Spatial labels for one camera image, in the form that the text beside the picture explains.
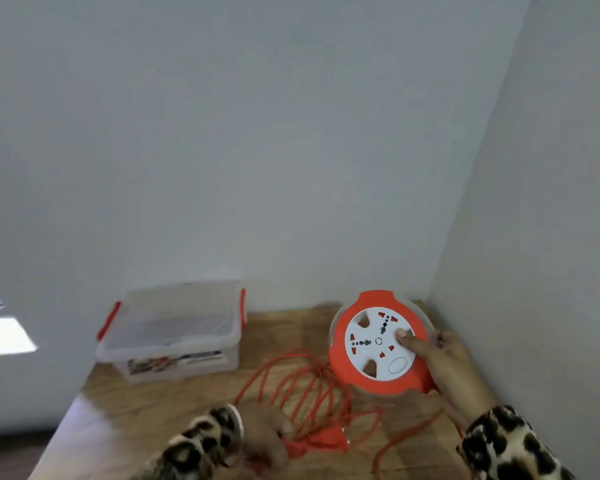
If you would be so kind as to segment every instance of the wooden table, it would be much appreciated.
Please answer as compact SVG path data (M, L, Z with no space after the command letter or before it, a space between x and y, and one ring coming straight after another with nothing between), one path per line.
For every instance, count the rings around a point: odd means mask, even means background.
M58 427L30 480L123 480L159 452L174 434L209 405L229 402L268 359L292 347L325 358L333 308L249 316L240 343L240 368L234 372L172 382L128 385L109 365L97 365ZM298 364L285 362L270 374L265 392ZM250 390L246 397L254 397ZM380 428L348 453L312 452L277 475L285 479L371 479L372 459L388 439L433 416L439 396L419 395L400 408L385 411ZM372 418L357 420L346 434L354 439ZM452 423L440 418L384 456L384 479L466 479L454 448ZM223 470L222 478L248 478L241 469Z

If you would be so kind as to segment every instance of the dark floor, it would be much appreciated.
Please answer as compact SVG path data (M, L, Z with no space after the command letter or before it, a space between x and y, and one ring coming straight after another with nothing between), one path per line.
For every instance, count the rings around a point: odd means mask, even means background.
M27 480L53 431L0 436L0 480Z

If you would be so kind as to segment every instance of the white illuminated panel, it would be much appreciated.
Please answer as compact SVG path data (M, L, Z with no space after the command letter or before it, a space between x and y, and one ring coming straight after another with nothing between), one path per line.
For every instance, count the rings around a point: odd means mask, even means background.
M38 347L14 317L0 317L0 355L33 352Z

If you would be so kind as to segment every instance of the animal print sleeve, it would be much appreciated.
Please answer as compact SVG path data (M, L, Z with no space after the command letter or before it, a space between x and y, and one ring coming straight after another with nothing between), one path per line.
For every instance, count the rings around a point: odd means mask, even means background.
M237 418L228 408L195 418L181 435L130 480L208 480L225 458L238 451Z
M474 421L456 451L481 480L575 480L510 406Z

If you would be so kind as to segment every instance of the person's right hand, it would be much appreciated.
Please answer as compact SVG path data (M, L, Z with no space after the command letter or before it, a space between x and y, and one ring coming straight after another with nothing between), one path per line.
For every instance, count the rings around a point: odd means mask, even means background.
M398 330L400 345L422 357L445 402L445 412L463 431L498 401L485 384L469 350L451 331L436 330L440 348Z

